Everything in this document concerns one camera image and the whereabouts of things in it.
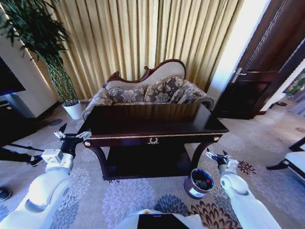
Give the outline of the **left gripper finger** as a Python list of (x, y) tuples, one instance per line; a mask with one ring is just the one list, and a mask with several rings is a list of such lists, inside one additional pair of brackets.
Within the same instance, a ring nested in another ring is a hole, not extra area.
[(65, 138), (66, 135), (64, 134), (64, 131), (66, 129), (67, 123), (65, 123), (64, 125), (62, 125), (58, 131), (55, 131), (54, 134), (58, 139), (62, 139)]
[(90, 138), (92, 135), (91, 131), (90, 130), (87, 130), (87, 131), (84, 131), (80, 134), (77, 134), (75, 137), (77, 139), (81, 139), (81, 140), (87, 140), (88, 138)]

